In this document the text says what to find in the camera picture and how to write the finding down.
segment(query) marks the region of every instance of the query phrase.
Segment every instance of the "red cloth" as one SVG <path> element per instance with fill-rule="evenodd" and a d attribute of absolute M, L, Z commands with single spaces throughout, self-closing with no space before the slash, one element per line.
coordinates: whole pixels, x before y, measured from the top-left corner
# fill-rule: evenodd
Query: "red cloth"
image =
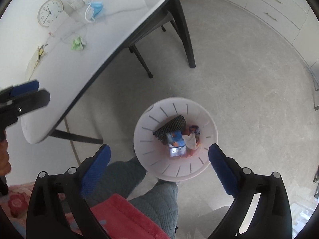
<path fill-rule="evenodd" d="M 170 237 L 150 218 L 136 209 L 119 194 L 91 208 L 96 219 L 112 239 L 170 239 Z M 75 220 L 72 214 L 66 214 L 73 231 Z"/>

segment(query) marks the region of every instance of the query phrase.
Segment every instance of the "blue face mask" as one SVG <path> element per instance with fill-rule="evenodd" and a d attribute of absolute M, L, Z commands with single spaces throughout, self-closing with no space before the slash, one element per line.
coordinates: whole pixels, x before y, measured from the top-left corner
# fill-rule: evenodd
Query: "blue face mask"
<path fill-rule="evenodd" d="M 89 2 L 89 6 L 84 14 L 85 19 L 90 23 L 95 22 L 95 16 L 100 13 L 102 9 L 102 2 Z"/>

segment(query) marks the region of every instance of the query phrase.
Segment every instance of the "person's leg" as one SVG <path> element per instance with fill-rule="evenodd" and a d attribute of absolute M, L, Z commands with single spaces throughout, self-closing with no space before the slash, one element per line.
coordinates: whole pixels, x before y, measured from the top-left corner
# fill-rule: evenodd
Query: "person's leg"
<path fill-rule="evenodd" d="M 94 191 L 85 200 L 93 207 L 117 193 L 125 199 L 141 183 L 146 170 L 135 156 L 128 162 L 115 162 L 106 167 Z"/>
<path fill-rule="evenodd" d="M 178 218 L 177 192 L 175 182 L 159 180 L 146 194 L 129 202 L 174 239 Z"/>

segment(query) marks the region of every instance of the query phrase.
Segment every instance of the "clock face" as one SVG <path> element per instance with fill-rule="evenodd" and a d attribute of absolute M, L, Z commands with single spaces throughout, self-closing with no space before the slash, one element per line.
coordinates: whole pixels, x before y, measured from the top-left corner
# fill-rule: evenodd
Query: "clock face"
<path fill-rule="evenodd" d="M 49 27 L 62 11 L 63 3 L 61 0 L 46 1 L 38 12 L 39 24 L 43 27 Z"/>

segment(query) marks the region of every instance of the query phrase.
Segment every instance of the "gray concrete floor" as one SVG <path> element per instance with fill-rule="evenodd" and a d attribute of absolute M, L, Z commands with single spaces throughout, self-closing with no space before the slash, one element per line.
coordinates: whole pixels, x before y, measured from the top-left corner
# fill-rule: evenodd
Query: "gray concrete floor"
<path fill-rule="evenodd" d="M 196 69 L 190 69 L 172 26 L 157 29 L 137 47 L 154 74 L 149 79 L 137 58 L 122 51 L 67 116 L 71 132 L 103 137 L 112 161 L 133 156 L 133 133 L 154 102 L 183 96 L 214 118 L 219 146 L 256 174 L 278 171 L 290 204 L 307 205 L 319 162 L 319 116 L 313 82 L 305 64 L 279 34 L 224 0 L 182 0 Z M 75 144 L 81 160 L 98 149 Z M 156 178 L 147 175 L 131 197 L 147 192 Z M 179 185 L 178 238 L 207 238 L 233 198 L 214 170 Z M 258 197 L 252 203 L 256 207 Z M 249 225 L 249 211 L 241 231 Z"/>

